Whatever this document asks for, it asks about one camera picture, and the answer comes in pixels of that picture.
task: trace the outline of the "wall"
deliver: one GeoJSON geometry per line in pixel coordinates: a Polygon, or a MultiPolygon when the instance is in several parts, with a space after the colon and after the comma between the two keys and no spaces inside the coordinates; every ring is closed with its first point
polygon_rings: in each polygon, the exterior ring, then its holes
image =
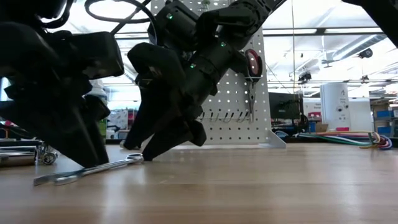
{"type": "MultiPolygon", "coordinates": [[[[311,112],[321,112],[321,99],[304,98],[303,107],[305,116],[311,112]]],[[[349,113],[351,119],[351,130],[373,131],[371,106],[368,99],[349,99],[349,113]]]]}

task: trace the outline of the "pegboard stand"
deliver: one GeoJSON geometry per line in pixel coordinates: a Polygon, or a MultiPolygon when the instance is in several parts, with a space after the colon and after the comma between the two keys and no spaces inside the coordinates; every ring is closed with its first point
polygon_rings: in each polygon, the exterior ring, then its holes
{"type": "MultiPolygon", "coordinates": [[[[228,0],[212,0],[207,6],[203,5],[204,1],[198,0],[181,0],[181,2],[198,15],[207,10],[229,5],[228,0]]],[[[152,13],[156,15],[164,5],[165,0],[152,0],[152,13]]],[[[253,35],[243,50],[247,49],[253,49],[261,58],[265,58],[262,29],[253,35]]],[[[222,145],[233,148],[237,145],[255,145],[255,147],[286,148],[286,143],[271,131],[266,66],[263,66],[262,74],[256,84],[254,119],[251,122],[249,84],[242,74],[237,74],[232,70],[227,71],[217,85],[218,93],[206,99],[202,104],[203,114],[197,119],[205,128],[206,146],[222,145]]]]}

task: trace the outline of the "silver wrench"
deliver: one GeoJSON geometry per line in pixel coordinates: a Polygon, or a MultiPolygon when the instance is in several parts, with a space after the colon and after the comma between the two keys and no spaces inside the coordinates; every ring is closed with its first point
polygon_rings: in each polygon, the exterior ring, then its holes
{"type": "Polygon", "coordinates": [[[86,175],[95,174],[98,172],[102,172],[105,170],[109,170],[109,169],[113,169],[113,168],[117,168],[117,167],[121,167],[121,166],[126,166],[128,164],[142,162],[143,160],[144,160],[144,158],[142,157],[141,153],[134,153],[134,154],[128,155],[125,160],[121,160],[121,161],[117,161],[117,162],[110,162],[110,163],[103,164],[100,166],[87,168],[87,169],[81,169],[81,170],[77,170],[77,171],[63,172],[63,173],[59,173],[59,174],[50,174],[50,175],[38,177],[38,178],[34,179],[34,186],[46,184],[48,182],[53,182],[54,185],[70,184],[86,175]]]}

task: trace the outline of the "ceiling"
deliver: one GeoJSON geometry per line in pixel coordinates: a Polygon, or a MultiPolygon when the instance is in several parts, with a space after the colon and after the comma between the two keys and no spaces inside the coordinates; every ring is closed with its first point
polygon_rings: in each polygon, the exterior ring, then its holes
{"type": "MultiPolygon", "coordinates": [[[[211,0],[214,3],[224,2],[211,0]]],[[[77,0],[71,8],[70,20],[62,29],[70,30],[74,33],[110,31],[115,27],[115,23],[103,22],[91,18],[84,10],[84,0],[77,0]]],[[[134,6],[125,2],[103,1],[92,5],[91,10],[95,14],[107,17],[124,18],[133,10],[134,6]]],[[[145,18],[146,15],[140,12],[137,18],[145,18]]],[[[137,33],[142,36],[141,40],[118,40],[118,44],[123,54],[126,66],[126,73],[135,77],[134,69],[131,67],[125,53],[140,42],[147,42],[145,32],[148,24],[126,25],[120,32],[137,33]]],[[[278,33],[280,29],[292,29],[299,33],[300,29],[317,27],[377,27],[374,21],[366,12],[358,6],[350,5],[340,0],[288,0],[281,5],[263,24],[263,33],[278,33]]],[[[369,75],[370,79],[381,80],[397,77],[395,58],[398,58],[396,47],[389,39],[384,39],[370,48],[374,54],[371,58],[360,59],[356,54],[344,60],[329,64],[331,67],[325,68],[327,64],[322,64],[322,60],[329,60],[330,56],[347,46],[348,44],[359,43],[364,39],[370,39],[374,35],[312,35],[312,36],[292,36],[290,34],[280,37],[264,37],[264,50],[266,64],[269,66],[267,79],[269,80],[270,91],[292,92],[303,89],[308,94],[319,91],[319,82],[306,84],[305,86],[294,85],[279,81],[292,81],[296,76],[309,70],[312,80],[359,80],[363,75],[369,75]]],[[[116,78],[105,78],[104,83],[113,91],[127,91],[121,87],[121,83],[131,83],[131,79],[126,76],[116,78]]],[[[368,85],[367,90],[377,90],[382,85],[368,85]]]]}

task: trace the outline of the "table surface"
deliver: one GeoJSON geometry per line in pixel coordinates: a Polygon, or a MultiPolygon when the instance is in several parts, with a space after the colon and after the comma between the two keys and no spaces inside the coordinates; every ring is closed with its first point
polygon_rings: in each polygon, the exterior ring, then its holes
{"type": "MultiPolygon", "coordinates": [[[[112,161],[132,151],[108,149],[112,161]]],[[[78,169],[0,169],[0,223],[398,223],[398,153],[334,144],[172,150],[55,187],[34,177],[78,169]]]]}

